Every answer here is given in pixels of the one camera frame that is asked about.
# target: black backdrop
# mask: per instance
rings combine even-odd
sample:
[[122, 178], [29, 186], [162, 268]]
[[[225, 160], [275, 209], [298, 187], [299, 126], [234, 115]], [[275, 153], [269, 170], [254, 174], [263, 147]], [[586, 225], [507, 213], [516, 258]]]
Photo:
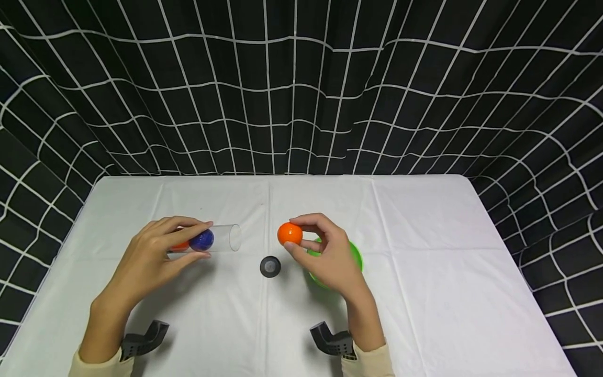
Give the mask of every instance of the black backdrop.
[[104, 175], [463, 174], [600, 375], [602, 19], [595, 0], [3, 0], [2, 357]]

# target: beige sleeve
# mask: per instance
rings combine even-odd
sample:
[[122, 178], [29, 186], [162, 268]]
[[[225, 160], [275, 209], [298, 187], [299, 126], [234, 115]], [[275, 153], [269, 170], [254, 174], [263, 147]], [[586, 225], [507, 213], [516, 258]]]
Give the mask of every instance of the beige sleeve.
[[354, 351], [357, 360], [341, 359], [344, 377], [394, 377], [387, 344], [371, 352], [364, 352], [354, 343]]
[[80, 359], [80, 350], [78, 349], [71, 362], [69, 377], [130, 377], [134, 366], [134, 358], [119, 361], [120, 358], [121, 348], [115, 356], [102, 364], [86, 364]]

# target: finger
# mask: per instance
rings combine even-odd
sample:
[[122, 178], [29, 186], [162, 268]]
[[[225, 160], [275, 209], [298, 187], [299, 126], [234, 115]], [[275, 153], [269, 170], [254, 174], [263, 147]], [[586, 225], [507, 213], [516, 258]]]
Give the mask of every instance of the finger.
[[165, 221], [159, 223], [153, 228], [158, 234], [167, 234], [175, 231], [178, 227], [191, 227], [202, 222], [194, 217], [172, 216]]
[[172, 247], [177, 244], [181, 244], [185, 241], [188, 241], [194, 236], [201, 234], [201, 232], [205, 232], [212, 225], [213, 221], [209, 221], [207, 223], [199, 223], [193, 226], [182, 228], [178, 232], [168, 233], [166, 235], [161, 236], [161, 238], [164, 240], [167, 247]]
[[323, 231], [325, 234], [335, 233], [341, 228], [339, 228], [330, 218], [326, 217], [324, 214], [307, 214], [301, 215], [292, 219], [289, 219], [295, 225], [299, 226], [307, 226], [314, 225], [317, 226], [319, 230]]
[[306, 253], [306, 250], [303, 247], [300, 247], [290, 241], [285, 242], [284, 246], [297, 263], [311, 273], [316, 274], [316, 269], [320, 265], [318, 261], [320, 257]]
[[303, 247], [304, 249], [312, 250], [313, 252], [317, 252], [317, 253], [323, 252], [323, 246], [321, 245], [320, 242], [309, 241], [307, 239], [303, 239], [300, 242], [300, 246]]
[[321, 239], [325, 239], [324, 237], [324, 232], [322, 230], [320, 230], [320, 228], [316, 225], [302, 225], [301, 229], [304, 232], [309, 232], [309, 233], [315, 233], [317, 234]]
[[159, 220], [155, 221], [155, 223], [149, 228], [149, 229], [155, 229], [156, 227], [165, 224], [166, 221], [168, 221], [169, 219], [171, 219], [171, 217], [165, 216], [160, 218]]
[[144, 232], [146, 232], [148, 229], [150, 229], [151, 227], [153, 227], [153, 226], [154, 226], [156, 223], [157, 223], [157, 221], [155, 221], [155, 220], [153, 220], [153, 221], [149, 221], [149, 223], [148, 223], [147, 225], [145, 225], [145, 226], [144, 226], [144, 227], [143, 227], [143, 228], [140, 230], [140, 232], [138, 232], [138, 233], [140, 234], [140, 233], [144, 233]]
[[186, 255], [181, 256], [178, 259], [174, 259], [173, 261], [169, 261], [165, 264], [165, 269], [167, 274], [171, 277], [178, 276], [182, 270], [186, 268], [186, 266], [193, 264], [200, 259], [209, 259], [212, 256], [210, 253], [203, 252], [192, 252]]

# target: sparkly blue ball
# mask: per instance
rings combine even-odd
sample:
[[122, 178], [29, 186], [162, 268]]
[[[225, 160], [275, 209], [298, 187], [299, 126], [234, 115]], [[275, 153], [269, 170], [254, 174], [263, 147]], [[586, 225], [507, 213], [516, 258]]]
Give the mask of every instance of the sparkly blue ball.
[[189, 240], [191, 249], [196, 252], [204, 252], [213, 245], [213, 233], [207, 229], [205, 232]]

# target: clear plastic tube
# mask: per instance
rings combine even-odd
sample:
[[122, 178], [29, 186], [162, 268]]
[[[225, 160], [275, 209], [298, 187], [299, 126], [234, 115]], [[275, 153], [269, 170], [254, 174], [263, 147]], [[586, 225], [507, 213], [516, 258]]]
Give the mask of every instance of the clear plastic tube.
[[235, 252], [241, 248], [242, 232], [239, 224], [214, 225], [189, 241], [175, 245], [171, 253]]

